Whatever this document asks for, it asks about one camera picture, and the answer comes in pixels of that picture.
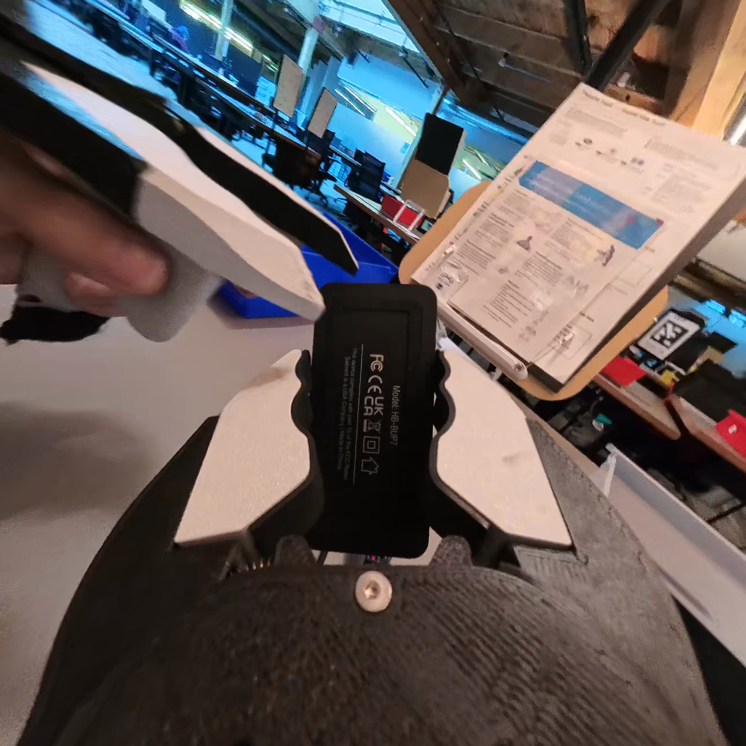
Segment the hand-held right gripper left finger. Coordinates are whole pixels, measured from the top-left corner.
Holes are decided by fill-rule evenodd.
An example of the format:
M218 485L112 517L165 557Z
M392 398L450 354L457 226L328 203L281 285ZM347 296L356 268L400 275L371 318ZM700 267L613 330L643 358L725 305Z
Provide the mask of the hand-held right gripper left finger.
M312 435L311 356L295 349L222 409L186 502L174 543L223 540L274 548L304 536L324 506Z

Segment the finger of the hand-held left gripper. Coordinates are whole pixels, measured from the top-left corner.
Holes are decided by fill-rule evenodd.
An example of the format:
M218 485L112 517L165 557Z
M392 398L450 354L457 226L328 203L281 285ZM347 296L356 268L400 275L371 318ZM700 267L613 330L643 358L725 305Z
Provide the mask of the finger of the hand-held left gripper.
M135 210L135 221L123 220L161 250L162 238L175 238L175 247L220 283L230 281L312 321L324 302L301 247L357 272L328 218L169 101L106 73L99 80L113 85L111 98L30 61L23 75L54 85L144 159L145 206Z

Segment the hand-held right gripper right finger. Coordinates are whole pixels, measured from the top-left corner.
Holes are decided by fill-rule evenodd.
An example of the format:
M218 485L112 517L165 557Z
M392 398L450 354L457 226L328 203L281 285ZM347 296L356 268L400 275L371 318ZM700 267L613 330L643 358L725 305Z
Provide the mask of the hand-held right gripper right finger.
M527 418L461 350L437 350L431 528L465 540L478 565L516 547L572 552L573 540Z

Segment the small black labelled USB hub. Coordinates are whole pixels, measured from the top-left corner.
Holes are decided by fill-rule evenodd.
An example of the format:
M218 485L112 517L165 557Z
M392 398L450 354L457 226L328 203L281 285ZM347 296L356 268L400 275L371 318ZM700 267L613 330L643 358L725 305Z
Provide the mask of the small black labelled USB hub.
M327 284L311 352L324 488L312 549L415 558L434 433L436 298L422 286Z

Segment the blue plastic bin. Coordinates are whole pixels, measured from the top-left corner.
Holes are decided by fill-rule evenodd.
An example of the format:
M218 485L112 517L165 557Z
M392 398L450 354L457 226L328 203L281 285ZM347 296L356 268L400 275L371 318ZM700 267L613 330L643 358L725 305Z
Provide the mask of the blue plastic bin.
M303 258L311 270L315 284L321 289L327 284L388 284L397 273L397 267L375 248L359 238L330 213L323 211L342 233L358 270L351 275L335 263L321 256L311 247L303 245ZM257 295L247 293L229 282L225 282L216 293L219 300L234 315L243 319L273 319L293 317L295 314Z

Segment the light grey desk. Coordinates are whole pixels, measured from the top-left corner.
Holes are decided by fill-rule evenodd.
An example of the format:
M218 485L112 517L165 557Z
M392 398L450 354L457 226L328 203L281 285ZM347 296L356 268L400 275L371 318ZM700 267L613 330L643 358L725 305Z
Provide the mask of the light grey desk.
M2 744L744 744L744 669L527 418L572 552L174 535L224 406L312 331L201 311L2 349Z

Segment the person's left hand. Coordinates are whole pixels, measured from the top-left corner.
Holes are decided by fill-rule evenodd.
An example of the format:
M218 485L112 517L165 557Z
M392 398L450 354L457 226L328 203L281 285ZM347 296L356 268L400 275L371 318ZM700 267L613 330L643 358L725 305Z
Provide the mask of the person's left hand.
M108 318L122 316L121 298L156 295L169 278L149 236L88 200L42 151L2 132L1 285L19 283L30 251L61 263L76 309Z

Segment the dark background office chair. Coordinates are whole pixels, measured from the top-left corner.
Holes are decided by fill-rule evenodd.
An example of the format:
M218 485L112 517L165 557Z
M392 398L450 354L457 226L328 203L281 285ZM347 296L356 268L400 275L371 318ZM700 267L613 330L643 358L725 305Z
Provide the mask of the dark background office chair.
M326 136L308 134L304 140L280 132L272 137L273 153L262 155L263 166L289 187L320 192L323 181L331 178L331 140Z

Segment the long background table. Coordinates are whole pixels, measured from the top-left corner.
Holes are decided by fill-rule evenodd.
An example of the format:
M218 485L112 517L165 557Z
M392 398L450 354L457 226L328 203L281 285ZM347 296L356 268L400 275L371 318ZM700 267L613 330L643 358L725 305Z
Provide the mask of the long background table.
M172 43L146 32L110 2L68 2L72 13L88 24L95 38L121 54L135 54L148 64L150 76L170 88L178 103L229 141L245 135L266 137L292 134L289 119L264 104L247 89Z

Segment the wooden background table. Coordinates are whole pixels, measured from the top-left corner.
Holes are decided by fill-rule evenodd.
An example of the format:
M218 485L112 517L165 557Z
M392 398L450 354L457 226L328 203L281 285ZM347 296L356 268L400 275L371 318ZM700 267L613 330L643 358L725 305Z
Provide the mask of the wooden background table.
M621 386L602 374L594 376L592 383L646 421L660 435L670 440L680 439L681 431L664 398L652 393L638 382Z

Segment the white sign board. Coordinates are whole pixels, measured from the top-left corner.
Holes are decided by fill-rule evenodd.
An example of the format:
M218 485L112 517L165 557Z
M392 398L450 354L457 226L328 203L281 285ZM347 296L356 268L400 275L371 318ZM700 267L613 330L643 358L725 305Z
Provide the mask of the white sign board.
M306 132L317 138L322 138L338 105L338 99L333 92L324 87L315 103L310 119L306 125Z
M292 119L298 103L304 80L303 69L285 54L279 69L272 108Z

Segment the red plastic bin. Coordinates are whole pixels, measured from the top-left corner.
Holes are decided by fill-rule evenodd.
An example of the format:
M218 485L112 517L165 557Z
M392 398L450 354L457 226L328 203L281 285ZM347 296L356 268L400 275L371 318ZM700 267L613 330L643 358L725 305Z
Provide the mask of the red plastic bin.
M395 225L408 231L418 229L425 217L424 210L415 202L388 193L383 195L380 212Z

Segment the black white marker tag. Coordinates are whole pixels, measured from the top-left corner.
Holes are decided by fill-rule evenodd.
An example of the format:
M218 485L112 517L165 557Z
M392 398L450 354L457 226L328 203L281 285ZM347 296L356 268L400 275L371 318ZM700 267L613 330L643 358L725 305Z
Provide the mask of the black white marker tag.
M656 359L668 359L705 325L696 312L669 309L636 341L636 347Z

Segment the cardboard backed black panel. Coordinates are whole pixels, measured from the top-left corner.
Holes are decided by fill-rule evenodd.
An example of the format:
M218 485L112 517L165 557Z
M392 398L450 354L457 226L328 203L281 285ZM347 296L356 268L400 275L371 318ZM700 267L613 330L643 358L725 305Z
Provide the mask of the cardboard backed black panel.
M465 144L463 127L427 113L397 185L401 197L437 219L450 194L450 173Z

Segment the document stand with papers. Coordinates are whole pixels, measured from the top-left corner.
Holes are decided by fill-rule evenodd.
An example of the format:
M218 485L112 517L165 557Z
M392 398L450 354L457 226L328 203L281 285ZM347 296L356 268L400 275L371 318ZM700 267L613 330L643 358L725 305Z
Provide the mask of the document stand with papers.
M413 271L498 368L558 392L744 208L744 147L578 84Z

